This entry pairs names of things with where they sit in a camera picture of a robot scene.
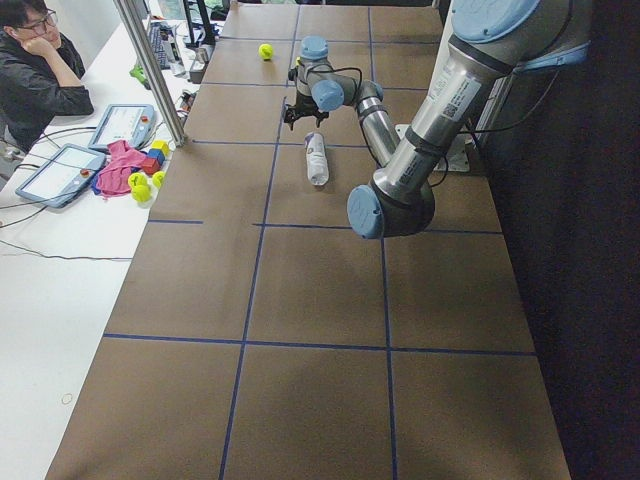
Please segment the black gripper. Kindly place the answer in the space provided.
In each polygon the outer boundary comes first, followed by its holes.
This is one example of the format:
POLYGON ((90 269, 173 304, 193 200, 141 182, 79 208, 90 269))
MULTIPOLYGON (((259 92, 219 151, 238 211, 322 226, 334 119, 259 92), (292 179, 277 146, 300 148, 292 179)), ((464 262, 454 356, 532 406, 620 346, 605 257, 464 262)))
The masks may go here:
POLYGON ((288 79, 295 83, 295 103, 286 104, 283 110, 283 123, 291 131, 299 119, 299 116, 313 116, 315 118, 315 128, 319 129, 322 122, 329 118, 328 112, 319 111, 311 94, 311 88, 304 77, 304 68, 301 66, 292 67, 288 72, 288 79))

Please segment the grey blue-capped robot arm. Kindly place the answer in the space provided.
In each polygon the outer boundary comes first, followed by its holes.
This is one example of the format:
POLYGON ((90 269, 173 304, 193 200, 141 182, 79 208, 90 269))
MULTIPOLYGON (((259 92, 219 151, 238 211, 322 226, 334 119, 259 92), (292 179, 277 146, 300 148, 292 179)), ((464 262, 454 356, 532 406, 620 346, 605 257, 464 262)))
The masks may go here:
POLYGON ((351 228, 365 239, 422 232, 435 210, 428 177, 495 81, 513 72, 583 61, 592 12, 590 1, 452 2, 448 58, 403 135, 382 103, 382 88, 339 74, 328 60, 327 41, 307 36, 289 72, 296 101, 283 120, 288 125, 308 116, 322 121, 341 106, 354 108, 380 167, 348 197, 351 228))

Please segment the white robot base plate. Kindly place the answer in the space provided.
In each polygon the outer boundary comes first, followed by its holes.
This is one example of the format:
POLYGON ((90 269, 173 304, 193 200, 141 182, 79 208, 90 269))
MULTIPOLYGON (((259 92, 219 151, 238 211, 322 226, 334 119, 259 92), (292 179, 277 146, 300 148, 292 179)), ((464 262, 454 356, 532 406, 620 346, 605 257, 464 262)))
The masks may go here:
POLYGON ((435 171, 444 173, 448 170, 454 173, 469 173, 471 166, 467 155, 468 140, 469 138, 465 135, 457 136, 449 147, 446 158, 439 161, 435 171))

